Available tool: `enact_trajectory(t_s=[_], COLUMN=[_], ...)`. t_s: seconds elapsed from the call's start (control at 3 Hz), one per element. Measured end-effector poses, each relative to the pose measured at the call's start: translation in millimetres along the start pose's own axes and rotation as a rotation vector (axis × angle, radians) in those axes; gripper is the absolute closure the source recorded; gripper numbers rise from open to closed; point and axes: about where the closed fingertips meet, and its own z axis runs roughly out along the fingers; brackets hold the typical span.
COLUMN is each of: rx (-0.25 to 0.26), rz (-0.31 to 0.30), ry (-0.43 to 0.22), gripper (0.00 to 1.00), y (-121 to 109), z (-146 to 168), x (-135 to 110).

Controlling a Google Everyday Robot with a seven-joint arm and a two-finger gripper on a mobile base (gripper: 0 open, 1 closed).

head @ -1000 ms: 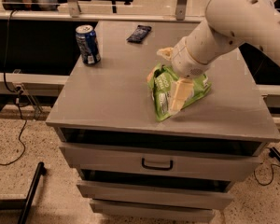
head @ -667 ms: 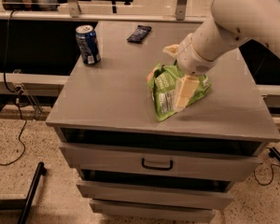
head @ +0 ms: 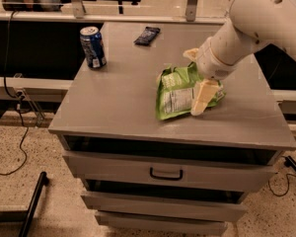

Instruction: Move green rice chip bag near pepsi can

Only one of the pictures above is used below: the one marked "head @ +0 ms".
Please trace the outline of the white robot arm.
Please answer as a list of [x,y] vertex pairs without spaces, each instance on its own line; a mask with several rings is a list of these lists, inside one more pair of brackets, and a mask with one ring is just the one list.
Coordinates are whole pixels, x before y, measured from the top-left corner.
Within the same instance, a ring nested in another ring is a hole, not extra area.
[[246,56],[273,44],[296,61],[296,0],[229,0],[220,30],[198,48],[184,52],[203,81],[193,88],[190,113],[201,115]]

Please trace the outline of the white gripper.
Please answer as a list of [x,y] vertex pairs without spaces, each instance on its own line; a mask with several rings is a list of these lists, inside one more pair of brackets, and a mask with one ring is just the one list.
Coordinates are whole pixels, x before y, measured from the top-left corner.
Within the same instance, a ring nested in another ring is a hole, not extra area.
[[221,99],[221,85],[217,80],[224,80],[237,69],[236,65],[220,61],[210,44],[211,38],[208,38],[199,49],[191,48],[183,53],[185,58],[196,63],[199,74],[206,78],[197,81],[192,89],[190,113],[193,116],[199,116],[206,108],[217,105]]

